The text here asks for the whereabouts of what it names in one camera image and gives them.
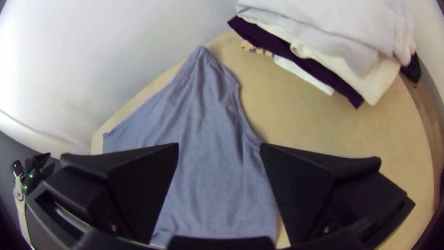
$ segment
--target black plastic part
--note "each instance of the black plastic part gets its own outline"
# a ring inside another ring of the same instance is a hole
[[[33,156],[30,159],[25,160],[25,170],[30,173],[33,169],[40,171],[51,157],[51,153],[41,154]]]
[[[86,223],[112,235],[133,238],[105,183],[61,169],[44,184],[54,202]]]
[[[168,250],[274,250],[269,237],[243,239],[200,239],[175,236]]]
[[[414,206],[378,173],[377,157],[347,159],[271,144],[262,144],[260,155],[292,246],[367,219],[371,226],[356,235],[375,248]]]
[[[41,170],[43,179],[45,180],[48,177],[50,177],[54,173],[55,168],[56,168],[56,163],[55,162],[53,162],[53,163],[49,164],[48,166],[46,166],[45,168],[43,168]]]
[[[25,188],[27,194],[34,191],[40,182],[43,180],[43,175],[36,169],[32,169],[31,172],[22,180],[22,185]]]
[[[411,80],[414,83],[418,83],[419,80],[421,79],[421,75],[422,75],[421,66],[419,64],[418,54],[415,53],[412,56],[412,60],[410,61],[410,64],[407,66],[402,66],[400,71],[409,80]]]
[[[98,156],[64,154],[63,171],[45,187],[54,201],[99,229],[109,231],[116,225],[117,233],[149,243],[178,157],[178,144]],[[115,206],[105,198],[108,190]]]
[[[377,173],[377,157],[347,159],[272,144],[262,144],[267,171],[291,244],[308,239],[333,185]]]
[[[19,177],[20,175],[22,175],[22,177],[25,176],[25,169],[19,160],[14,161],[11,164],[11,170],[14,173],[14,175],[17,177]]]

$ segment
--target folded clothes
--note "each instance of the folded clothes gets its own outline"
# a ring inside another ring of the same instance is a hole
[[[331,86],[337,92],[348,98],[351,104],[357,109],[364,101],[362,96],[356,92],[350,85],[342,80],[337,74],[325,68],[319,62],[313,59],[304,59],[297,57],[290,50],[290,44],[266,31],[257,25],[250,24],[244,19],[234,17],[228,22],[228,25],[236,31],[241,37],[251,42],[256,47],[264,48],[272,53],[284,57],[304,71]]]
[[[240,17],[280,26],[304,44],[344,58],[359,75],[378,52],[408,65],[416,50],[405,0],[238,0],[236,9]]]
[[[312,58],[336,73],[355,89],[370,105],[375,105],[399,74],[400,64],[387,57],[379,58],[365,76],[356,74],[341,57],[329,56],[312,49],[276,25],[257,26],[290,43],[291,51],[300,58]]]
[[[310,75],[309,73],[307,73],[303,69],[301,69],[299,66],[297,66],[294,62],[292,62],[286,58],[283,58],[281,56],[277,56],[268,50],[265,50],[262,48],[257,48],[255,46],[253,46],[247,40],[243,40],[242,43],[240,44],[240,46],[246,51],[273,57],[274,62],[277,65],[279,65],[282,68],[286,69],[287,71],[299,76],[300,78],[302,78],[306,82],[312,84],[313,86],[317,87],[318,89],[320,89],[324,93],[326,93],[328,95],[333,95],[334,89],[332,87],[330,87],[330,86],[326,85],[325,83],[319,81],[318,79],[314,78],[312,75]]]

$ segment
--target t-shirt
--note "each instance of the t-shirt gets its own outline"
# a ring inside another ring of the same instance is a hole
[[[275,240],[278,210],[239,84],[204,47],[173,81],[103,135],[103,152],[179,143],[179,162],[151,244],[175,235]]]

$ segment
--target white wall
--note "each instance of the white wall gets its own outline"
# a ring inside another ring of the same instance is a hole
[[[0,15],[4,119],[88,151],[91,135],[126,101],[228,30],[234,2],[8,0]],[[0,122],[6,134],[8,123]],[[40,151],[38,140],[20,142]]]

